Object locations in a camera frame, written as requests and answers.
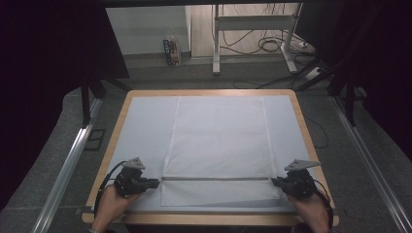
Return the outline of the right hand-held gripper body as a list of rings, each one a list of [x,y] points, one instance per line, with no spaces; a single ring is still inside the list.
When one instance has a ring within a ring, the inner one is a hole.
[[[286,194],[297,199],[309,198],[317,190],[314,179],[308,172],[308,168],[320,166],[318,161],[295,159],[285,167],[287,176],[282,178],[279,186],[282,186]]]

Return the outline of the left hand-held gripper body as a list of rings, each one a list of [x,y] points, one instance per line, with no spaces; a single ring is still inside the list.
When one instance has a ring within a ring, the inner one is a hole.
[[[143,193],[150,188],[149,180],[142,177],[145,166],[139,157],[124,161],[114,185],[120,196]]]

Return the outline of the white mesh laundry bag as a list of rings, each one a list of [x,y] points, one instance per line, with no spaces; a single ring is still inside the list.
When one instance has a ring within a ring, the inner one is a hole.
[[[165,158],[161,204],[168,207],[276,200],[276,175],[261,97],[181,97]]]

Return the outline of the person's right hand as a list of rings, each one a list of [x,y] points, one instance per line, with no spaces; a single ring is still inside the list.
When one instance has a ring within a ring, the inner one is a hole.
[[[316,194],[305,200],[299,200],[288,195],[288,200],[294,205],[301,219],[310,227],[313,233],[328,233],[328,213],[323,201]]]

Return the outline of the person's left hand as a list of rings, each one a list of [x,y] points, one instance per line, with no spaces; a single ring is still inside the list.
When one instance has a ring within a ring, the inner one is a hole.
[[[108,185],[101,195],[97,214],[90,228],[105,233],[110,223],[123,215],[126,209],[139,198],[140,194],[122,197],[113,184]]]

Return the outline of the black metal stand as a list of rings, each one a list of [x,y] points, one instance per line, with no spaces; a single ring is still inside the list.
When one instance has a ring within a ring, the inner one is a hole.
[[[361,97],[356,96],[357,77],[353,74],[352,68],[348,64],[339,64],[336,66],[334,76],[327,88],[327,93],[331,96],[338,96],[342,90],[345,90],[344,96],[344,114],[351,126],[355,126],[354,104]]]
[[[103,99],[107,93],[105,87],[103,86],[102,80],[91,79],[86,76],[83,76],[81,85],[83,129],[85,129],[91,122],[91,109],[89,104],[90,92],[92,92],[93,96],[99,100]]]

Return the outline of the white power strip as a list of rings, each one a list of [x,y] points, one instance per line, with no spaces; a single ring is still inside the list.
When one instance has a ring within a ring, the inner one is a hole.
[[[320,67],[315,67],[312,71],[310,71],[305,79],[307,81],[313,80],[314,78],[316,78],[318,75],[320,75],[323,72],[323,70]]]

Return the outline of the colourful snack packet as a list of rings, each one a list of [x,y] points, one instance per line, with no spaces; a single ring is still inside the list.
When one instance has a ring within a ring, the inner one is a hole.
[[[162,43],[167,64],[169,66],[179,66],[182,58],[177,39],[174,36],[168,36]]]

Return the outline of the black curtain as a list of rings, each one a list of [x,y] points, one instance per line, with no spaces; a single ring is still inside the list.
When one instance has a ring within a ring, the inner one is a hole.
[[[315,0],[295,34],[329,67],[356,41],[349,65],[364,107],[412,161],[412,0]]]
[[[127,76],[102,0],[0,0],[0,211],[47,142],[64,96]]]

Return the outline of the black floor frame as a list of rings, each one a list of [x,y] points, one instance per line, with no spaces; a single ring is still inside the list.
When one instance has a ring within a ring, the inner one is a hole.
[[[105,129],[93,129],[86,141],[85,150],[87,151],[98,151],[101,148],[105,137]]]

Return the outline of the aluminium floor rail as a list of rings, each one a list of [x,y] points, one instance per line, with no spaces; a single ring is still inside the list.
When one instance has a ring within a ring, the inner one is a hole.
[[[365,170],[372,179],[379,195],[381,196],[393,221],[395,222],[399,233],[412,233],[412,220],[405,212],[405,209],[378,168],[357,127],[353,126],[350,120],[347,119],[342,101],[338,97],[334,96],[330,97],[329,100],[337,112],[351,142],[353,143]]]
[[[79,130],[71,149],[69,150],[66,159],[60,169],[60,172],[51,188],[51,192],[38,215],[37,220],[30,233],[48,233],[63,195],[67,186],[73,176],[80,156],[85,148],[87,138],[92,130],[94,122],[96,121],[98,112],[103,101],[94,99],[90,111],[90,120],[85,126]]]

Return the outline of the white metal desk frame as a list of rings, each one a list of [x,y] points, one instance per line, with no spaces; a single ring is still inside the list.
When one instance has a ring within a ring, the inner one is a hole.
[[[288,35],[285,42],[281,44],[280,50],[286,61],[291,74],[297,73],[297,68],[290,53],[290,45],[296,23],[299,17],[302,4],[298,3],[291,15],[280,16],[240,16],[240,17],[221,17],[219,6],[215,6],[214,11],[214,51],[213,51],[213,74],[221,73],[220,57],[220,33],[223,31],[234,30],[287,30]]]

